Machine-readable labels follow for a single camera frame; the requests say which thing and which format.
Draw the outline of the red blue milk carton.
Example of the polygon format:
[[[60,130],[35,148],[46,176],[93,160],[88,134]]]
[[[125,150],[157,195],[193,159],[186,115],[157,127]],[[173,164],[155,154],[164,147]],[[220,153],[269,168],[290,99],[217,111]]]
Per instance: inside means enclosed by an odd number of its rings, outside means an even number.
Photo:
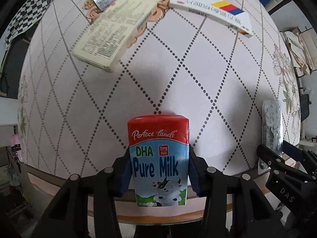
[[[131,119],[127,129],[137,204],[185,205],[189,120],[182,115],[143,115]]]

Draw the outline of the pink suitcase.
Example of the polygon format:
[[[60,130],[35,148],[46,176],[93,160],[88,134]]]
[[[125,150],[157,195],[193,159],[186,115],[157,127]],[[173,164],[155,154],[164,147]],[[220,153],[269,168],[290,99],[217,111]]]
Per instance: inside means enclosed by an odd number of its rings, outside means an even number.
[[[15,160],[24,163],[23,152],[21,150],[21,136],[19,134],[11,136],[11,151]]]

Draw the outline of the cream chair with cloth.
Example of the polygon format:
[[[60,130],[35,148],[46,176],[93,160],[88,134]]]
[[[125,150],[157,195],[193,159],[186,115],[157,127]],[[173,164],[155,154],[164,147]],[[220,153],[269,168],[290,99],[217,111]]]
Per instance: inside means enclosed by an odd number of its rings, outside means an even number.
[[[298,27],[293,27],[281,35],[296,75],[312,75],[316,71],[316,31],[311,28],[301,32]]]

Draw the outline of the white cabinet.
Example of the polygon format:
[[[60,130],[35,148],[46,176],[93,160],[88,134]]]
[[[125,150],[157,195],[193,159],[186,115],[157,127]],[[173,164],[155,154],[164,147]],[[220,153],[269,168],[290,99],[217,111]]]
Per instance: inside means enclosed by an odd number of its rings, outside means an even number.
[[[11,126],[18,124],[18,108],[17,99],[0,98],[0,125]]]

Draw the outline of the patterned tablecloth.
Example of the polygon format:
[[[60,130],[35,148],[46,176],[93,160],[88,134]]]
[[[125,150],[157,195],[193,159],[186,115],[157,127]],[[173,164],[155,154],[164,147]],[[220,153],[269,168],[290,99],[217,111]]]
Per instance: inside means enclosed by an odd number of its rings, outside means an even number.
[[[23,159],[40,191],[53,196],[71,174],[112,165],[128,145],[127,122],[138,115],[187,117],[195,153],[228,175],[257,163],[264,100],[281,101],[284,139],[299,143],[296,77],[259,0],[227,0],[249,14],[250,38],[160,5],[113,73],[73,57],[89,27],[85,1],[53,0],[21,72]]]

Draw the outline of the white box coloured stripes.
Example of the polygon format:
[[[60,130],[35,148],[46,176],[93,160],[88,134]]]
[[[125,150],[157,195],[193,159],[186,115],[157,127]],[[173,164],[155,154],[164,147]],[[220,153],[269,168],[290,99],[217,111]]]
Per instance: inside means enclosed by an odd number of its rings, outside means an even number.
[[[169,7],[215,20],[250,38],[253,36],[249,14],[225,0],[170,0]]]

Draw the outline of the pale yellow medicine box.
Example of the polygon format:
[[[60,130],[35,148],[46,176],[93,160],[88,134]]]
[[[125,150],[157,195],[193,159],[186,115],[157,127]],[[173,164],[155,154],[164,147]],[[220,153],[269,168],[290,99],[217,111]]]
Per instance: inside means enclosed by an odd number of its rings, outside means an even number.
[[[116,0],[88,28],[73,49],[75,58],[113,72],[132,39],[160,0]]]

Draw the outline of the black white checkered cloth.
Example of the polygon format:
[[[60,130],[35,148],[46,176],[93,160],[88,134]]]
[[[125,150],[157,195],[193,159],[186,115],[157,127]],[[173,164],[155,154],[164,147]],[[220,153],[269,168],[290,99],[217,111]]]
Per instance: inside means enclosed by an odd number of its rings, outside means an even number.
[[[27,0],[23,4],[8,25],[4,39],[7,48],[14,38],[29,30],[42,18],[50,2],[51,0]]]

